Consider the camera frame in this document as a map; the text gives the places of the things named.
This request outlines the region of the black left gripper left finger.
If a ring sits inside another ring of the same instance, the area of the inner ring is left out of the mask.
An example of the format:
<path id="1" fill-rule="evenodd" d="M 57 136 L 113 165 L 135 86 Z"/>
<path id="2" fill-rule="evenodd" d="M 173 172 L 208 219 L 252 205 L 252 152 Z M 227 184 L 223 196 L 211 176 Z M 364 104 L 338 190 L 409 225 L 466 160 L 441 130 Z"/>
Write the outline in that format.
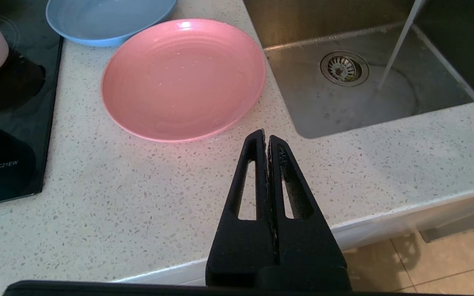
<path id="1" fill-rule="evenodd" d="M 239 219 L 246 174 L 255 165 L 256 218 Z M 268 193 L 265 132 L 258 129 L 243 143 L 235 174 L 205 268 L 209 287 L 252 288 L 258 272 L 275 264 L 274 235 Z"/>

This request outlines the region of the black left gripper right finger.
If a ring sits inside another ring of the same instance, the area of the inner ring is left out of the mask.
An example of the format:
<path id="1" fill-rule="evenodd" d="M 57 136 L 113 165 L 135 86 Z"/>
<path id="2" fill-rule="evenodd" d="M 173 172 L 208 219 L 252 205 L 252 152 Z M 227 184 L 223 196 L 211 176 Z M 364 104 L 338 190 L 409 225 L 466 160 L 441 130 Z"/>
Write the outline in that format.
<path id="1" fill-rule="evenodd" d="M 346 260 L 291 148 L 280 137 L 270 137 L 268 165 L 282 288 L 350 289 Z"/>

